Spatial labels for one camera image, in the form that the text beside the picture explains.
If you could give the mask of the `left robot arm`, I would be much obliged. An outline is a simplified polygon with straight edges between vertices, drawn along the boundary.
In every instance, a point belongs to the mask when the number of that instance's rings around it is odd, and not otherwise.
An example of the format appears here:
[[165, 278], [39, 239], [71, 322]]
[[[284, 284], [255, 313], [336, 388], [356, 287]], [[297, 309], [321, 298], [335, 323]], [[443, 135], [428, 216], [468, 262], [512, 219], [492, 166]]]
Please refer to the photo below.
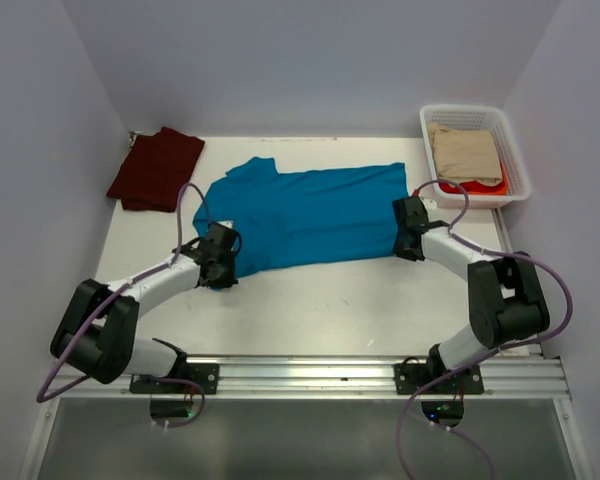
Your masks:
[[241, 235], [228, 223], [213, 223], [203, 237], [177, 247], [165, 261], [133, 277], [82, 282], [54, 334], [51, 354], [102, 384], [137, 375], [152, 377], [165, 392], [181, 390], [188, 379], [186, 353], [158, 339], [138, 339], [138, 321], [189, 290], [234, 286], [241, 246]]

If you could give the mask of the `blue t shirt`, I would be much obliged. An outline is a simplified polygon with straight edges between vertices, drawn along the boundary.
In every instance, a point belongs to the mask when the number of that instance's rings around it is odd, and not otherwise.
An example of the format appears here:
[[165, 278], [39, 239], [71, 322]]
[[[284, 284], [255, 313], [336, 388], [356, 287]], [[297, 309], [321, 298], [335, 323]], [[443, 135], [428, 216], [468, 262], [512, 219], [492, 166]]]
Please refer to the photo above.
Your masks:
[[229, 221], [242, 238], [239, 278], [261, 271], [391, 255], [392, 203], [407, 197], [403, 163], [281, 173], [254, 157], [213, 182], [192, 224]]

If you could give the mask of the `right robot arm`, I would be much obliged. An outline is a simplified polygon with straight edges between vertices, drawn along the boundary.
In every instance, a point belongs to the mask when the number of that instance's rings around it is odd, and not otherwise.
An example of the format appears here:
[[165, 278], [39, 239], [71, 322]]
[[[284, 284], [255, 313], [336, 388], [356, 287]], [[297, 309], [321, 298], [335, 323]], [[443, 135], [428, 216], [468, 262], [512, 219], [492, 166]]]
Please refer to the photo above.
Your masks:
[[408, 261], [433, 261], [467, 283], [468, 325], [433, 346], [425, 379], [448, 392], [461, 380], [460, 366], [512, 341], [546, 331], [550, 315], [535, 266], [520, 258], [488, 254], [452, 237], [444, 221], [432, 221], [423, 201], [392, 202], [397, 235], [393, 254]]

